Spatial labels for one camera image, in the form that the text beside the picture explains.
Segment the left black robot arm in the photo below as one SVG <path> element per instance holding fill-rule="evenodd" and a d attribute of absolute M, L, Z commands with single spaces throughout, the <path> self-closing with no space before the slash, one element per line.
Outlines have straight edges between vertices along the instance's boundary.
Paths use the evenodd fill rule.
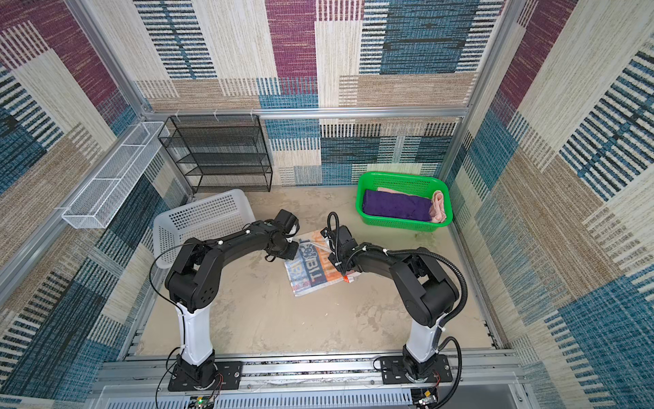
<path fill-rule="evenodd" d="M 175 358 L 168 390 L 208 390 L 223 375 L 209 334 L 211 303 L 218 295 L 223 269 L 241 257 L 263 251 L 267 259 L 292 260 L 299 243 L 297 217 L 281 210 L 276 218 L 255 221 L 219 239 L 191 238 L 180 251 L 165 279 L 169 300 L 175 306 L 181 333 L 181 352 Z"/>

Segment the green plastic basket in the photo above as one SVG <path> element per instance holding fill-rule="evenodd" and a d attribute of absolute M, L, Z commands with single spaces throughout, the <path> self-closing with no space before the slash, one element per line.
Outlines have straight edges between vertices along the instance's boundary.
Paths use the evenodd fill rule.
<path fill-rule="evenodd" d="M 372 192 L 379 187 L 390 188 L 401 194 L 413 195 L 424 199 L 432 199 L 435 193 L 441 192 L 446 219 L 442 223 L 432 223 L 385 216 L 372 216 L 364 210 L 364 195 L 366 192 Z M 418 232 L 434 232 L 438 228 L 448 227 L 454 218 L 450 191 L 443 181 L 433 177 L 380 171 L 369 171 L 359 178 L 356 210 L 363 222 L 367 225 L 384 228 L 400 228 Z"/>

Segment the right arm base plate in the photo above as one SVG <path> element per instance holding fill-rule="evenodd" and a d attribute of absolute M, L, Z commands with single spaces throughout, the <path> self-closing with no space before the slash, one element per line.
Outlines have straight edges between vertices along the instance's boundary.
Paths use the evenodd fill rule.
<path fill-rule="evenodd" d="M 379 356 L 372 361 L 373 369 L 381 373 L 383 384 L 402 383 L 451 383 L 454 380 L 448 357 L 436 354 L 420 369 L 421 375 L 413 376 L 405 365 L 405 358 L 401 355 Z"/>

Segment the white printed rabbit towel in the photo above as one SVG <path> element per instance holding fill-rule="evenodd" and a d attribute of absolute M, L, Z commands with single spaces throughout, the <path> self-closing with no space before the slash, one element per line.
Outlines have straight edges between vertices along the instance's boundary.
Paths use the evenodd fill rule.
<path fill-rule="evenodd" d="M 327 288 L 339 282 L 352 283 L 360 273 L 350 271 L 345 276 L 329 260 L 330 247 L 319 230 L 297 237 L 299 243 L 293 260 L 285 261 L 291 289 L 296 297 Z"/>

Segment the purple towel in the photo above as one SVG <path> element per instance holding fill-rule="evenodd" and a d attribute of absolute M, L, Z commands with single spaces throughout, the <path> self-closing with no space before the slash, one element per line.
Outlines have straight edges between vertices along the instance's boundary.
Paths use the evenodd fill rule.
<path fill-rule="evenodd" d="M 432 202 L 429 199 L 407 194 L 366 190 L 362 211 L 368 216 L 379 216 L 430 222 Z"/>

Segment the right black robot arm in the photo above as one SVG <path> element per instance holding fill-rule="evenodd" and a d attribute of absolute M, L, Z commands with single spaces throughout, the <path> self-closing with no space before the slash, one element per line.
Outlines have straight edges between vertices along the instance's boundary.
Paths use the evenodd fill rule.
<path fill-rule="evenodd" d="M 345 226 L 323 228 L 330 248 L 328 259 L 343 276 L 377 274 L 391 279 L 412 319 L 410 337 L 403 347 L 406 376 L 413 382 L 431 376 L 446 324 L 468 301 L 468 285 L 460 269 L 426 248 L 393 251 L 371 243 L 357 243 Z"/>

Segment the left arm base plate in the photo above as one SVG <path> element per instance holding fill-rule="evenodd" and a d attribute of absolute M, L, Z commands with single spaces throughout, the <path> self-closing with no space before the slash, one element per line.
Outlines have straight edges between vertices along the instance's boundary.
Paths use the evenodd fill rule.
<path fill-rule="evenodd" d="M 168 383 L 169 392 L 237 390 L 240 386 L 241 361 L 207 361 L 192 366 L 185 361 L 175 364 Z"/>

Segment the pink towel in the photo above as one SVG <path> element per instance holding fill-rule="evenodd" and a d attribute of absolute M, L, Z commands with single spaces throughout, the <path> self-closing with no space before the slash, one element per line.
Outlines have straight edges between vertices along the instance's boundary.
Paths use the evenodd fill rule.
<path fill-rule="evenodd" d="M 396 191 L 384 187 L 379 187 L 377 191 L 390 192 L 395 194 L 405 194 L 400 191 Z M 432 202 L 432 207 L 430 209 L 430 215 L 432 216 L 431 223 L 443 223 L 446 220 L 444 194 L 440 190 L 437 190 L 432 195 L 432 199 L 430 199 L 430 201 Z"/>

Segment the white plastic laundry basket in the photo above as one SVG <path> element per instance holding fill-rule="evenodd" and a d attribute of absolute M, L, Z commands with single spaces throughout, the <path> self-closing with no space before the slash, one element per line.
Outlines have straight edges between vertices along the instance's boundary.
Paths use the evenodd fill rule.
<path fill-rule="evenodd" d="M 156 264 L 169 269 L 180 245 L 190 238 L 212 240 L 240 231 L 255 221 L 245 193 L 233 189 L 159 214 L 153 223 Z"/>

